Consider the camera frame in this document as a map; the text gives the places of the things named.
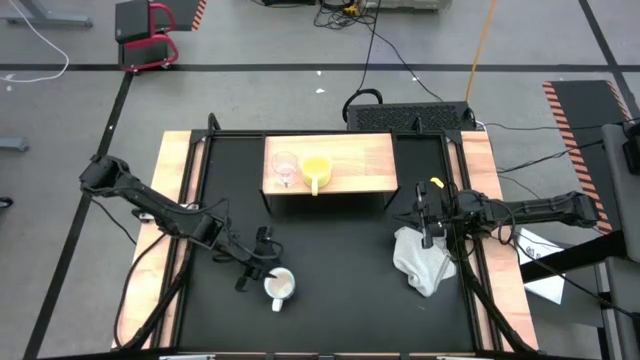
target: white paper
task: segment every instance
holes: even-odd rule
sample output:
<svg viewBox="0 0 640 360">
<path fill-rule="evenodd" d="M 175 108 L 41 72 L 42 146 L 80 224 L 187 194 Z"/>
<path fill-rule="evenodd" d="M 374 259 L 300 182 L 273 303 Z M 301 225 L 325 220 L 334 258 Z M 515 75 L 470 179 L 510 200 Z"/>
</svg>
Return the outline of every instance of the white paper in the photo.
<svg viewBox="0 0 640 360">
<path fill-rule="evenodd" d="M 522 236 L 518 236 L 518 242 L 520 246 L 523 249 L 527 250 L 527 253 L 535 259 L 562 251 L 562 249 L 557 248 L 553 243 L 541 238 L 540 236 L 532 233 L 527 229 L 521 229 L 520 233 L 522 234 Z M 520 248 L 518 248 L 518 255 L 520 255 L 520 265 L 526 264 L 531 261 L 531 259 L 529 259 Z M 524 287 L 528 291 L 542 296 L 547 300 L 551 300 L 558 305 L 560 305 L 560 303 L 562 302 L 562 289 L 564 288 L 564 279 L 559 276 L 553 276 L 546 279 L 533 281 L 524 284 Z"/>
</svg>

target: wooden platform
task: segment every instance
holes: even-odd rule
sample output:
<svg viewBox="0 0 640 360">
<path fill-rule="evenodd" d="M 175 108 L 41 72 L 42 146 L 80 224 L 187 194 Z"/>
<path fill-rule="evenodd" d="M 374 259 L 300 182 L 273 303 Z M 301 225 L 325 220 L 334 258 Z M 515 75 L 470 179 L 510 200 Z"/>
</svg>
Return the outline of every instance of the wooden platform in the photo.
<svg viewBox="0 0 640 360">
<path fill-rule="evenodd" d="M 271 160 L 287 151 L 298 158 L 295 184 L 282 185 Z M 331 181 L 319 193 L 393 192 L 398 188 L 390 134 L 268 136 L 265 140 L 262 191 L 266 195 L 311 194 L 302 181 L 302 160 L 313 154 L 331 158 Z"/>
</svg>

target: wheel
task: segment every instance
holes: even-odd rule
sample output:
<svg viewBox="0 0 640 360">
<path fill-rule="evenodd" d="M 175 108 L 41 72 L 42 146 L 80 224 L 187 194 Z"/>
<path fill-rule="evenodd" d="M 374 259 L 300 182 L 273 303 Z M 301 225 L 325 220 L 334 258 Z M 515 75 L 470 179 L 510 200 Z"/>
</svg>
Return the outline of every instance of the wheel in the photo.
<svg viewBox="0 0 640 360">
<path fill-rule="evenodd" d="M 13 205 L 13 200 L 8 197 L 0 198 L 0 209 L 6 209 L 9 206 Z"/>
</svg>

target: yellow mug handle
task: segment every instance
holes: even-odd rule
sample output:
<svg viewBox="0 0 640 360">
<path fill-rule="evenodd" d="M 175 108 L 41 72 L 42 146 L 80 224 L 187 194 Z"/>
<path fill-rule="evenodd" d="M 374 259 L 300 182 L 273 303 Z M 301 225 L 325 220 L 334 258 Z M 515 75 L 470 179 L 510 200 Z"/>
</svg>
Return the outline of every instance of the yellow mug handle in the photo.
<svg viewBox="0 0 640 360">
<path fill-rule="evenodd" d="M 311 178 L 311 195 L 318 196 L 318 177 L 314 176 Z"/>
</svg>

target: black tray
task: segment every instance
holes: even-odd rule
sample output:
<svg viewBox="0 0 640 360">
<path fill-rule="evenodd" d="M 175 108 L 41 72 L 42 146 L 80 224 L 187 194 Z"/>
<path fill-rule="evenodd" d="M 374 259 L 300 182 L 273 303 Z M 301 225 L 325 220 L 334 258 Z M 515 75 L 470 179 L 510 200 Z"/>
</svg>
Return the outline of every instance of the black tray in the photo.
<svg viewBox="0 0 640 360">
<path fill-rule="evenodd" d="M 236 292 L 242 268 L 214 263 L 211 252 L 192 246 L 173 345 L 185 351 L 266 353 L 466 352 L 478 347 L 475 303 L 459 274 L 424 298 L 392 262 L 393 233 L 403 226 L 392 215 L 411 208 L 415 184 L 434 176 L 453 180 L 441 133 L 392 133 L 400 191 L 386 211 L 382 194 L 341 194 L 272 197 L 272 214 L 267 212 L 259 191 L 264 137 L 336 133 L 216 131 L 206 138 L 199 198 L 205 203 L 228 198 L 233 227 L 247 244 L 258 227 L 272 225 L 274 240 L 285 246 L 283 265 L 296 276 L 296 291 L 281 313 L 273 313 L 261 282 L 250 282 L 247 293 Z M 194 144 L 206 135 L 194 131 Z M 191 148 L 190 157 L 195 145 Z M 457 150 L 464 162 L 461 146 Z M 462 175 L 468 187 L 466 172 Z"/>
</svg>

